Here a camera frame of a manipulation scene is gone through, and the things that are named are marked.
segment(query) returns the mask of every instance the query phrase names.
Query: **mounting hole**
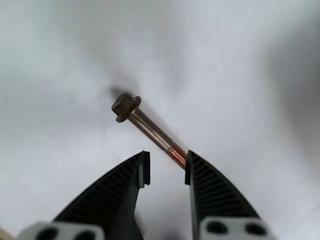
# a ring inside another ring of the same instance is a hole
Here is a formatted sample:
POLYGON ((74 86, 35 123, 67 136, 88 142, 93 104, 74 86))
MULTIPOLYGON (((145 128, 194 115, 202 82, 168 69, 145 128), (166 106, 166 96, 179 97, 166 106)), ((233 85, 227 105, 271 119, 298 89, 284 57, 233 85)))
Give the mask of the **mounting hole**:
POLYGON ((77 236, 75 236, 74 240, 95 240, 96 235, 93 231, 82 231, 77 236))
POLYGON ((206 229, 209 233, 213 234, 227 234, 228 228, 227 226, 219 221, 211 221, 207 224, 206 229))
POLYGON ((260 226, 257 223, 247 223, 245 225, 245 231, 248 234, 258 235, 258 236, 265 236, 267 235, 267 231, 263 226, 260 226))
POLYGON ((39 232, 35 239, 36 240, 53 240, 58 235, 58 229, 55 227, 48 227, 39 232))

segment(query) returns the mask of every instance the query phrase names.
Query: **white surface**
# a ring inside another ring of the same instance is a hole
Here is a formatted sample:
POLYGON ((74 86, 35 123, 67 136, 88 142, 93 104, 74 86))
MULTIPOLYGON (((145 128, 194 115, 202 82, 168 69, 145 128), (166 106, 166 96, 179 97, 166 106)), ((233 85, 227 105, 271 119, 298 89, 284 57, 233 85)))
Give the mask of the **white surface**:
POLYGON ((146 150, 145 239, 192 238, 184 172, 116 123, 111 89, 122 88, 279 239, 319 239, 320 2, 133 2, 1 1, 0 225, 17 235, 52 220, 146 150))

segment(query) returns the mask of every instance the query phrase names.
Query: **copper bolt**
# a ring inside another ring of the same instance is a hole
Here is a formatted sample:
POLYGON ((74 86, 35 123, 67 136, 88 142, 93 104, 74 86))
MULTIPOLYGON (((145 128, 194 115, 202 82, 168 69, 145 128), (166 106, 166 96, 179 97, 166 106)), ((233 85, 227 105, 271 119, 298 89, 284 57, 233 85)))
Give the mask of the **copper bolt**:
POLYGON ((181 168, 186 169, 187 154, 139 109, 140 103, 139 96, 132 97, 127 93, 122 94, 111 107, 117 115, 116 121, 122 123, 128 119, 181 168))

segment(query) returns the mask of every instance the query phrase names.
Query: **ribbed gripper pad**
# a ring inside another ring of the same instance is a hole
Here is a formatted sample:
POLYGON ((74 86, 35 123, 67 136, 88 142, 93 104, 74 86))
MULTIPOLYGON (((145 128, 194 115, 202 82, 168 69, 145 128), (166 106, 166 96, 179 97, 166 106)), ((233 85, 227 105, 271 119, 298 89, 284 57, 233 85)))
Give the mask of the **ribbed gripper pad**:
MULTIPOLYGON (((132 191, 129 188, 139 189, 139 177, 143 177, 143 184, 150 183, 149 152, 143 151, 103 175, 70 203, 55 221, 98 225, 107 235, 122 204, 130 198, 127 192, 132 191)), ((134 207, 137 196, 129 200, 134 201, 134 207)))
POLYGON ((185 183, 192 188, 198 222, 208 216, 259 217, 223 174, 192 151, 188 152, 185 183))

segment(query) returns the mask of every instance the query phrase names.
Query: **threaded tip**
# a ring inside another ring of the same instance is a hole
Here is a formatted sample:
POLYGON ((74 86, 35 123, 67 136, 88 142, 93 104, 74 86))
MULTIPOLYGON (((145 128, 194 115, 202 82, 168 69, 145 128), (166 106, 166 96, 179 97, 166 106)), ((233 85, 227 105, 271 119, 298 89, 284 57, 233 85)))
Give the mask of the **threaded tip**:
POLYGON ((181 168, 186 169, 186 158, 187 153, 183 151, 177 144, 172 145, 172 149, 167 153, 167 155, 175 161, 181 168))

